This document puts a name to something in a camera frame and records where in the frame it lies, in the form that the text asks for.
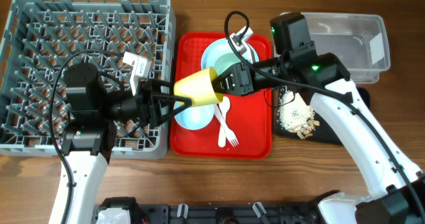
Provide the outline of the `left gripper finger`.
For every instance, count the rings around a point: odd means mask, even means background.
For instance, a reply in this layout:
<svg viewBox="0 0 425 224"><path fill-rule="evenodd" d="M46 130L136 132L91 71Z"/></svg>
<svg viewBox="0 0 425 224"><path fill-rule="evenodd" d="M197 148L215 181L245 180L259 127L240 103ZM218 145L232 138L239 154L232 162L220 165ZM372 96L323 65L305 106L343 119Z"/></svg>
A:
<svg viewBox="0 0 425 224"><path fill-rule="evenodd" d="M192 100L190 98L171 94L153 94L152 102L153 126L160 126L170 121L192 105Z"/></svg>
<svg viewBox="0 0 425 224"><path fill-rule="evenodd" d="M173 88L173 84L166 80L149 79L147 82L153 91L161 91L162 87L167 88L168 91Z"/></svg>

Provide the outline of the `yellow plastic cup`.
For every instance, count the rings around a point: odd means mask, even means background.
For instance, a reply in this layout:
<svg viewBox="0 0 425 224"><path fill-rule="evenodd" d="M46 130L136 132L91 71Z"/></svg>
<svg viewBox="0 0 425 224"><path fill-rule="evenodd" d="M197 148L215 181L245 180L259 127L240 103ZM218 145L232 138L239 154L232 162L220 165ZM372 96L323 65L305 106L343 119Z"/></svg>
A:
<svg viewBox="0 0 425 224"><path fill-rule="evenodd" d="M217 77L213 67L200 70L177 81L173 88L174 95L190 98L192 107L221 103L224 96L216 93L212 84Z"/></svg>

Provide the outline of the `food scraps rice and nuts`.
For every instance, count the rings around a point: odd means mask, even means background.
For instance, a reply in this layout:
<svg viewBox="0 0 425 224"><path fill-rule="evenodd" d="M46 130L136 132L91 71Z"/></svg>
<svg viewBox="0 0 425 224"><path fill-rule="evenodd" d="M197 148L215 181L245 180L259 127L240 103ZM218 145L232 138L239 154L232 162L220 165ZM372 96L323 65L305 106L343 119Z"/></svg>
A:
<svg viewBox="0 0 425 224"><path fill-rule="evenodd" d="M281 87L278 98L277 114L284 128L291 133L296 133L300 139L305 140L311 132L320 126L315 120L315 112L307 105L300 94L294 93L286 86Z"/></svg>

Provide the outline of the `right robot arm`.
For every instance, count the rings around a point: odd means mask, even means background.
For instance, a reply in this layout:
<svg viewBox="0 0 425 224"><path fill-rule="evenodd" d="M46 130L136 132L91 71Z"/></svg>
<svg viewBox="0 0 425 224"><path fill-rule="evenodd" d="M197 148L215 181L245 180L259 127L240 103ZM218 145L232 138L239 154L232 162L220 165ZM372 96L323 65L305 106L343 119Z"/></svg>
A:
<svg viewBox="0 0 425 224"><path fill-rule="evenodd" d="M270 21L277 57L245 58L212 82L215 92L246 96L287 86L334 131L367 185L366 196L330 191L310 202L312 223L423 223L424 172L403 154L363 102L350 72L332 53L319 55L305 17Z"/></svg>

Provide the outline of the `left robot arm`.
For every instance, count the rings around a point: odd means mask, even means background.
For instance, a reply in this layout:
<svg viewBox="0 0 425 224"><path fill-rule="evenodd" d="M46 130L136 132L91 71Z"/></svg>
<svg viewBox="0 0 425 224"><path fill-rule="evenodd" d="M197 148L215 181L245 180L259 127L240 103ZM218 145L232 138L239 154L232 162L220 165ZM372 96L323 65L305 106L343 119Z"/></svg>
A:
<svg viewBox="0 0 425 224"><path fill-rule="evenodd" d="M56 151L62 162L50 223L89 223L98 189L115 144L116 121L136 119L139 125L160 126L189 108L190 98L162 92L164 80L142 80L136 70L130 89L107 92L104 72L82 62L64 73L73 121L62 133Z"/></svg>

